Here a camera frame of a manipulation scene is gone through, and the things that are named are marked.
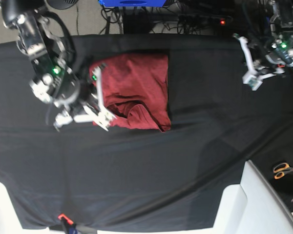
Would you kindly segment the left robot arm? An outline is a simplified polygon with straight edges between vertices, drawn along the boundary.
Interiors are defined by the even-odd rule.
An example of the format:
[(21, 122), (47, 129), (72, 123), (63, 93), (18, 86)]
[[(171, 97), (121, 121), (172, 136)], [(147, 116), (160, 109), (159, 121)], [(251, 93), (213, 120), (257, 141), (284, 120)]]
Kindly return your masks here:
[(263, 80), (284, 75), (293, 68), (293, 3), (290, 0), (259, 0), (257, 14), (251, 16), (248, 4), (242, 3), (249, 27), (247, 37), (237, 33), (244, 53), (247, 72), (244, 84), (256, 90)]

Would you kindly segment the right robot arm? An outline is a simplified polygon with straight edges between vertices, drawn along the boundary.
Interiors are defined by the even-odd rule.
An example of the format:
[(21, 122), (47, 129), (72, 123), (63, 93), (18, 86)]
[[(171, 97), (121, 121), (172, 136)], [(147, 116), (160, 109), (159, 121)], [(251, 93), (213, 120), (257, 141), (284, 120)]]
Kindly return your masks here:
[(18, 31), (17, 47), (35, 71), (31, 90), (49, 106), (45, 122), (49, 122), (52, 107), (57, 107), (62, 111), (53, 123), (56, 130), (72, 122), (93, 122), (108, 130), (115, 116), (104, 104), (102, 74), (106, 64), (92, 68), (89, 78), (73, 73), (75, 47), (70, 33), (43, 0), (1, 0), (0, 7), (4, 26)]

